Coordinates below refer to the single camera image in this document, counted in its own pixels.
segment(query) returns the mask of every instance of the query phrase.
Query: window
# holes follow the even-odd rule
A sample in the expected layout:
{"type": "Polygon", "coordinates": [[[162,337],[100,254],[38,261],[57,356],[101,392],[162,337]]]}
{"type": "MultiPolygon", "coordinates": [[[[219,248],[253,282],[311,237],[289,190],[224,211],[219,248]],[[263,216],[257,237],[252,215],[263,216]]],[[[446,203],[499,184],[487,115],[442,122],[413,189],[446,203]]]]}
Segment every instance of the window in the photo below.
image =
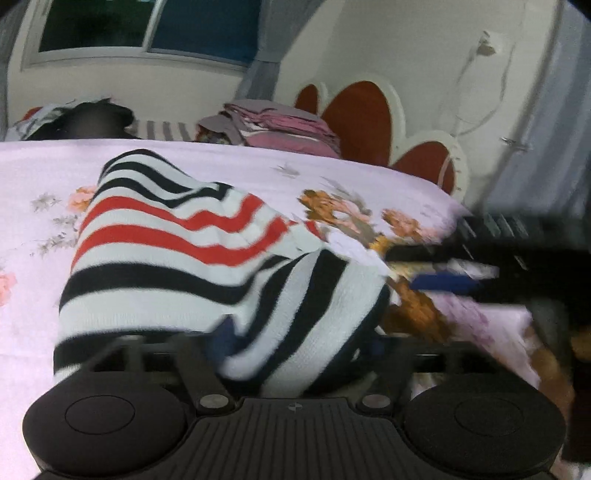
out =
{"type": "Polygon", "coordinates": [[[154,0],[54,0],[39,51],[141,47],[154,0]]]}
{"type": "Polygon", "coordinates": [[[175,56],[245,66],[260,8],[261,0],[39,0],[29,63],[175,56]]]}
{"type": "Polygon", "coordinates": [[[250,63],[256,54],[260,8],[261,0],[168,0],[152,50],[250,63]]]}

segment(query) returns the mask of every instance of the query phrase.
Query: round pad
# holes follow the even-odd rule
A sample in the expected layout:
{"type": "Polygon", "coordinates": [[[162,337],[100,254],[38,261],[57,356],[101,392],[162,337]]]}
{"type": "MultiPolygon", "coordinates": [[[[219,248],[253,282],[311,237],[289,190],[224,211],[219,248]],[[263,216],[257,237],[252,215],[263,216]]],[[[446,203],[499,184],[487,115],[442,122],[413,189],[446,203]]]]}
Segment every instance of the round pad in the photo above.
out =
{"type": "Polygon", "coordinates": [[[184,430],[174,395],[124,372],[62,382],[33,404],[22,426],[40,464],[85,477],[144,468],[172,450],[184,430]]]}
{"type": "Polygon", "coordinates": [[[466,385],[439,385],[405,409],[404,430],[422,454],[478,476],[528,476],[551,465],[564,440],[564,420],[553,404],[529,385],[516,391],[466,385]]]}

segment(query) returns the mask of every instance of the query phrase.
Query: curtain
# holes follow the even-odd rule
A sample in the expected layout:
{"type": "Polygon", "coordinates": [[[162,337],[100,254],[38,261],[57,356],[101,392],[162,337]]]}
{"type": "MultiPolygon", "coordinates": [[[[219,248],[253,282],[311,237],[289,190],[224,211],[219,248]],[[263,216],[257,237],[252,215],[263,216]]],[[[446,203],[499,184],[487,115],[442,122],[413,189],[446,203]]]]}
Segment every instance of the curtain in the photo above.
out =
{"type": "Polygon", "coordinates": [[[8,128],[8,63],[28,3],[21,0],[0,19],[0,140],[8,128]]]}
{"type": "Polygon", "coordinates": [[[482,209],[591,215],[591,22],[568,2],[519,143],[529,150],[511,154],[482,209]]]}
{"type": "Polygon", "coordinates": [[[258,51],[236,99],[272,100],[281,60],[324,0],[262,0],[258,51]]]}

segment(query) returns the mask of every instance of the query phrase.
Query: bed frame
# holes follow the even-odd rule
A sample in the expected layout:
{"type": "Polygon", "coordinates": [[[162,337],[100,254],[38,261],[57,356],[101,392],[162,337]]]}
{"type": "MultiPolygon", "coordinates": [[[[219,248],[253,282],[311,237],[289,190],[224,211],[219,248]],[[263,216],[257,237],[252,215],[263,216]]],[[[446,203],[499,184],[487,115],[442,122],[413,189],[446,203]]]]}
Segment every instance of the bed frame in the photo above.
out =
{"type": "Polygon", "coordinates": [[[464,198],[469,170],[457,140],[438,130],[407,138],[400,97],[386,78],[360,74],[333,93],[312,80],[300,89],[295,106],[329,124],[345,160],[389,167],[435,183],[458,201],[464,198]]]}

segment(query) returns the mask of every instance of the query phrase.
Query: black and white striped fabric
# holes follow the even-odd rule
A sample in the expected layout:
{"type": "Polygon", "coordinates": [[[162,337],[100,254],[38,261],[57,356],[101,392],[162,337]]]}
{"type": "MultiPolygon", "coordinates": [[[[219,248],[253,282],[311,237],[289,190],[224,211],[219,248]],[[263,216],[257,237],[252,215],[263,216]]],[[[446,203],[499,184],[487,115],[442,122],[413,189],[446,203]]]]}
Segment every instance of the black and white striped fabric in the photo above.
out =
{"type": "Polygon", "coordinates": [[[196,124],[163,122],[157,120],[134,120],[125,129],[127,133],[144,140],[192,142],[197,137],[196,124]]]}
{"type": "Polygon", "coordinates": [[[196,331],[221,332],[218,374],[234,392],[297,397],[351,380],[389,288],[313,232],[150,151],[114,158],[61,297],[57,379],[119,336],[196,331]]]}

